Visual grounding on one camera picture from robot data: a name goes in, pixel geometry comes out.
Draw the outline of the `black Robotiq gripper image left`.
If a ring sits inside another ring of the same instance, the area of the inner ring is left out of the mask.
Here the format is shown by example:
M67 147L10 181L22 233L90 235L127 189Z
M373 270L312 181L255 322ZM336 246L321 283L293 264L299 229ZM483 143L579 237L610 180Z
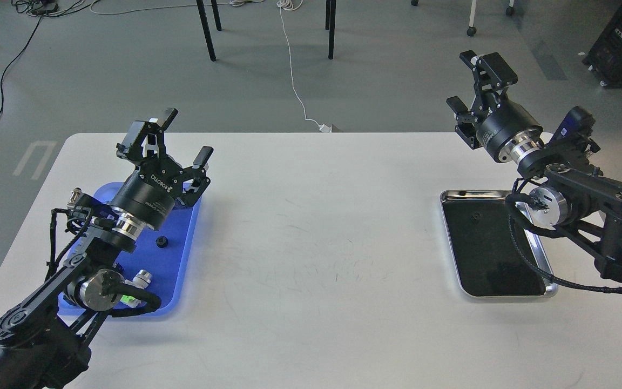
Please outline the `black Robotiq gripper image left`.
M159 118L134 121L123 142L116 145L117 157L136 167L110 201L116 212L133 215L154 231L160 229L175 204L188 209L210 184L207 162L214 148L203 146L191 167L181 167L166 153L165 131L178 115L167 108Z

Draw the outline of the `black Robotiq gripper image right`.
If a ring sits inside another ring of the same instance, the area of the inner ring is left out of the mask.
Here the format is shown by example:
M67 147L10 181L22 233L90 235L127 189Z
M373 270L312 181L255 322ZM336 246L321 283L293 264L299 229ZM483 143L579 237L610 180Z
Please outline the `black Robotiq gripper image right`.
M459 54L474 77L475 97L467 108L457 96L447 99L456 118L455 131L472 150L483 147L497 163L521 163L543 147L542 126L520 104L506 96L518 75L498 53Z

